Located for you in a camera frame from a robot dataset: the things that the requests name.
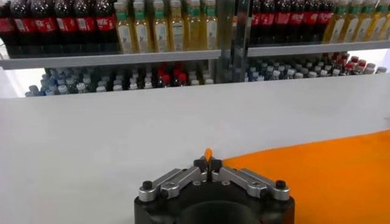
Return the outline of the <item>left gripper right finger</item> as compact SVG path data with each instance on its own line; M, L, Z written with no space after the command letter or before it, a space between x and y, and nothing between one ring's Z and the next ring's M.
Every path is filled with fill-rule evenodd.
M214 157L211 158L211 169L213 181L225 186L233 183L250 197L264 199L270 195L278 201L288 201L290 198L290 188L283 180L272 181L249 169L233 169Z

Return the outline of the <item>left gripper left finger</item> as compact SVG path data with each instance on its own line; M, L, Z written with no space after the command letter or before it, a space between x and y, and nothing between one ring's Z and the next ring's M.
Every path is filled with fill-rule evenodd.
M167 199L176 198L188 184L206 180L207 169L208 161L205 156L201 156L187 169L172 169L154 181L144 181L138 190L138 199L154 201L160 194L165 195Z

